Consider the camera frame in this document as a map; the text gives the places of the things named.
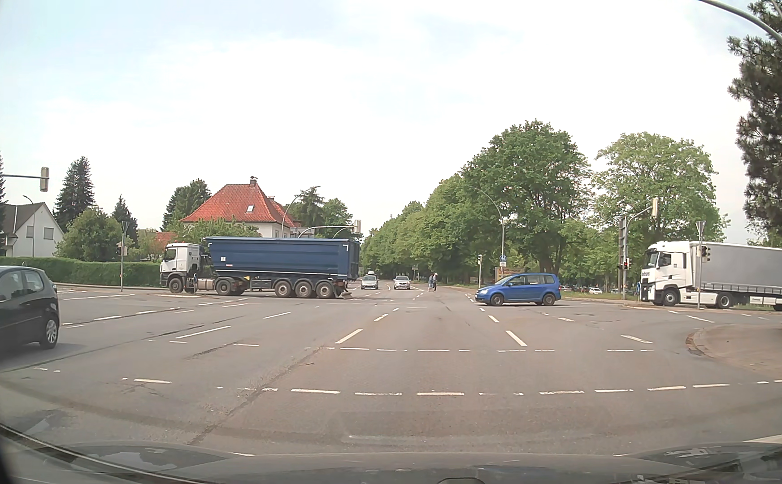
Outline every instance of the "silver car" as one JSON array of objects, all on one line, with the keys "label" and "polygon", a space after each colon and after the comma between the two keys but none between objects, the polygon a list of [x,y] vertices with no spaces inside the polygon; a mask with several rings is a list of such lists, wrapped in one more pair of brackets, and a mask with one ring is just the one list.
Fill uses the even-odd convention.
[{"label": "silver car", "polygon": [[410,290],[412,288],[412,282],[406,276],[397,276],[394,278],[394,289],[396,290]]},{"label": "silver car", "polygon": [[364,276],[361,278],[361,289],[363,290],[378,290],[379,280],[376,276]]}]

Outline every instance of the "car hood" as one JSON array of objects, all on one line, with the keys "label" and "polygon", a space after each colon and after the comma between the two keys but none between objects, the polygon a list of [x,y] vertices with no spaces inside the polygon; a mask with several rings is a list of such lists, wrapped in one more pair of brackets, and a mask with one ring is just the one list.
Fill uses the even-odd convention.
[{"label": "car hood", "polygon": [[[34,444],[22,442],[24,438]],[[250,456],[135,440],[58,447],[19,433],[1,437],[0,445],[15,476],[53,484],[92,483],[114,477],[158,484],[605,484],[687,480],[757,484],[758,480],[782,480],[782,445],[767,443],[695,445],[622,457],[475,452]]]}]

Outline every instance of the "hedge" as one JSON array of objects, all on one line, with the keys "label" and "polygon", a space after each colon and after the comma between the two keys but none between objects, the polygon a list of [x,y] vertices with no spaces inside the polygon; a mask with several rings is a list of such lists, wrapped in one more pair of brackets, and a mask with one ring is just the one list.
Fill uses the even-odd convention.
[{"label": "hedge", "polygon": [[[25,265],[42,269],[50,280],[68,284],[119,285],[118,262],[84,262],[63,258],[7,258],[0,257],[0,265]],[[126,262],[125,286],[160,285],[160,266],[154,262]]]}]

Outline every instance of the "blue minivan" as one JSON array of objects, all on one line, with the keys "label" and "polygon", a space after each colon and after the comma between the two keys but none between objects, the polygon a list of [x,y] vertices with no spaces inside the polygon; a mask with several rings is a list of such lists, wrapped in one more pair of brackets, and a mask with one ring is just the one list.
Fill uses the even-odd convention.
[{"label": "blue minivan", "polygon": [[474,299],[478,303],[501,306],[504,303],[536,303],[552,306],[561,299],[555,274],[514,274],[492,286],[480,288]]}]

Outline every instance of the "blue dump truck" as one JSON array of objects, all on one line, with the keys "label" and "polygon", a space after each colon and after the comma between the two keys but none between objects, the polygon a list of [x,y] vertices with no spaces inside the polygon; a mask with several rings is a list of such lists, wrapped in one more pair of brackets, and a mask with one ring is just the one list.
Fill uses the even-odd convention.
[{"label": "blue dump truck", "polygon": [[278,297],[351,297],[358,278],[357,242],[343,238],[206,237],[199,244],[168,244],[161,285],[182,291],[239,295],[274,290]]}]

